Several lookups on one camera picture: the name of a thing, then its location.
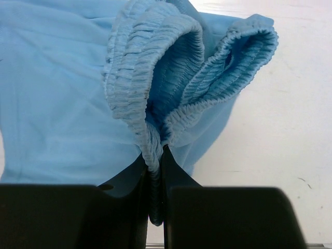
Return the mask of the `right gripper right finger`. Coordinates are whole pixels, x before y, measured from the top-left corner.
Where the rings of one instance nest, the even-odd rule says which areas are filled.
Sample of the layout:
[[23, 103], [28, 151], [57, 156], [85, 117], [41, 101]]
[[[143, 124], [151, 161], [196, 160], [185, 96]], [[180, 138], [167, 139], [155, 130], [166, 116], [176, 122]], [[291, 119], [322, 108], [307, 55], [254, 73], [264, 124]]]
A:
[[203, 187], [161, 158], [166, 248], [306, 248], [293, 207], [274, 187]]

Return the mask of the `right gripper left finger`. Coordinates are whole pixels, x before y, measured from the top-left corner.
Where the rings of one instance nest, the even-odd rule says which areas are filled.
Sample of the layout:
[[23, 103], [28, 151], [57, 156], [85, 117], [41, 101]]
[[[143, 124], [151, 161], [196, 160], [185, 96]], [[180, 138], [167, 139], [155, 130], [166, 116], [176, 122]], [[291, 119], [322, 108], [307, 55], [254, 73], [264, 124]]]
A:
[[148, 171], [142, 156], [92, 185], [1, 185], [1, 248], [144, 248]]

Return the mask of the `light blue shorts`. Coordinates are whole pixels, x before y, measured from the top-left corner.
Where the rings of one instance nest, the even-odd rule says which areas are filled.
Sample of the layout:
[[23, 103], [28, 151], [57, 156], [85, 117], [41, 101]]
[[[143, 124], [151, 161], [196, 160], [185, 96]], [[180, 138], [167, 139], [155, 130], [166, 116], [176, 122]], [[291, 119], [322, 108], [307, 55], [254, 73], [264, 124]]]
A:
[[2, 183], [99, 185], [142, 156], [192, 173], [278, 45], [268, 17], [189, 1], [1, 1]]

